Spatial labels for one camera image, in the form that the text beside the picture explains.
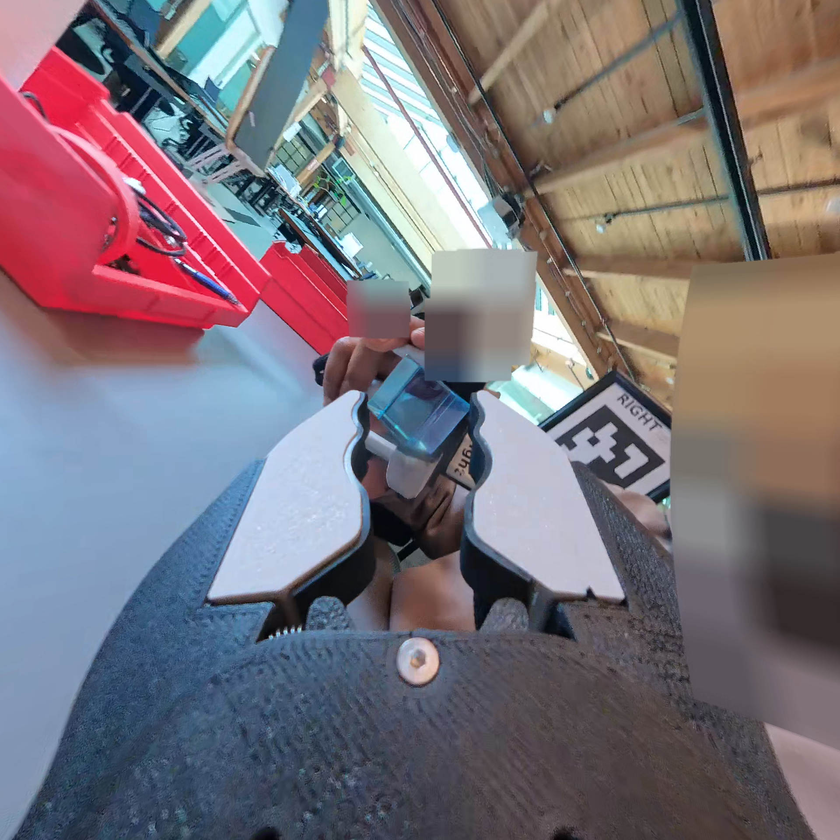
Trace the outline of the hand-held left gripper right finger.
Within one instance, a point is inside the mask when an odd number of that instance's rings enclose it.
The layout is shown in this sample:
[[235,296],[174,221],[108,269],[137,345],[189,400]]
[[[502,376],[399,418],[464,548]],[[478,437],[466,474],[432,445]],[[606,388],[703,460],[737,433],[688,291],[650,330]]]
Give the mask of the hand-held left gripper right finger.
[[568,456],[490,395],[471,398],[470,474],[461,564],[488,600],[546,594],[623,602],[624,588]]

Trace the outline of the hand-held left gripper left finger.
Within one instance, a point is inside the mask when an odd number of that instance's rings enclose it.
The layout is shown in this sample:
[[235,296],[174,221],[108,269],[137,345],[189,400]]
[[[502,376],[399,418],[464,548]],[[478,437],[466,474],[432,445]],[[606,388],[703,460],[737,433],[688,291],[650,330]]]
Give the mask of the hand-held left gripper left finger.
[[349,391],[269,452],[206,598],[282,602],[361,545],[363,489],[352,468],[361,392]]

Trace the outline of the small clear cube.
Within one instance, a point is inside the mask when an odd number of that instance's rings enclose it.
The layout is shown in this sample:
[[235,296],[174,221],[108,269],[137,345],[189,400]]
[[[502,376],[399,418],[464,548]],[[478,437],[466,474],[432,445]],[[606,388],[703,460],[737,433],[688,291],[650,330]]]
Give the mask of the small clear cube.
[[422,365],[409,356],[368,391],[370,414],[404,454],[431,460],[462,431],[469,404],[441,381],[429,381]]

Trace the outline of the black framed marker sign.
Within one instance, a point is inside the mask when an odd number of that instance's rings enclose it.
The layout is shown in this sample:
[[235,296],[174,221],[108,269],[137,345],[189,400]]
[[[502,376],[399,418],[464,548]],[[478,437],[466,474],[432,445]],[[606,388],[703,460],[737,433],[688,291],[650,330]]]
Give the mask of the black framed marker sign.
[[670,496],[671,413],[619,371],[539,428],[599,479],[659,503]]

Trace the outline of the blue pen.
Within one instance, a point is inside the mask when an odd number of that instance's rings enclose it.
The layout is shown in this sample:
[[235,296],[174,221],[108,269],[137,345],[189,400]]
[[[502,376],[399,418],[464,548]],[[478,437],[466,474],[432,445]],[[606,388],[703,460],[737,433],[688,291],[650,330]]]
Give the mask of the blue pen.
[[236,298],[233,292],[227,289],[226,286],[224,286],[222,283],[218,282],[215,279],[212,279],[210,276],[202,273],[200,270],[190,267],[183,261],[183,259],[173,257],[172,262],[182,273],[184,273],[196,284],[211,291],[213,294],[215,294],[219,298],[222,298],[234,307],[238,307],[240,305],[239,300]]

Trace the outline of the white board stand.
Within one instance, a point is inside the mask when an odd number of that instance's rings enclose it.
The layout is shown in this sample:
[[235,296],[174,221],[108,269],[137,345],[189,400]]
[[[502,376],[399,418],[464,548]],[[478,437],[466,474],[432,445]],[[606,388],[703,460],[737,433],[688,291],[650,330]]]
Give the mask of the white board stand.
[[194,155],[185,161],[185,166],[194,173],[197,189],[202,193],[206,193],[210,185],[223,182],[242,172],[254,176],[263,175],[246,152],[228,142],[219,143],[205,152]]

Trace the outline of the red tape roll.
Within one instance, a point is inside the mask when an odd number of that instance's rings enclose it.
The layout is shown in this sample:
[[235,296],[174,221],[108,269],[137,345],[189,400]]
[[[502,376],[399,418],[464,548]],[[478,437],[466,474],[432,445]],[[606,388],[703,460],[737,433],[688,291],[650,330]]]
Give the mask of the red tape roll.
[[114,197],[115,209],[98,263],[110,264],[130,253],[140,233],[140,210],[135,192],[118,166],[96,145],[66,129],[52,126],[51,132],[80,156]]

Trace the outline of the black board wooden frame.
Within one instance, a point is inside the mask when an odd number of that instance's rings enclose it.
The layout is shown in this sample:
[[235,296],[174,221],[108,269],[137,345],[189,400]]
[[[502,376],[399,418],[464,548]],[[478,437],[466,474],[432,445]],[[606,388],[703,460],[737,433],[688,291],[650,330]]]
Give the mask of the black board wooden frame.
[[225,148],[263,176],[307,82],[329,16],[327,1],[291,3],[277,47],[260,56],[227,124]]

